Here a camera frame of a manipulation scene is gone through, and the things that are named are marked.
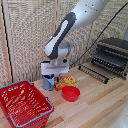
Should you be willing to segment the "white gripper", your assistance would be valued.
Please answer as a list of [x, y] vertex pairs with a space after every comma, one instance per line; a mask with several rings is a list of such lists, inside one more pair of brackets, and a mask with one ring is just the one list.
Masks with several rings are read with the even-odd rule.
[[[63, 63], [58, 66], [54, 66], [50, 61], [43, 61], [41, 63], [41, 74], [47, 75], [47, 79], [50, 79], [51, 74], [62, 74], [69, 71], [69, 64]], [[57, 82], [60, 82], [61, 76], [57, 77]]]

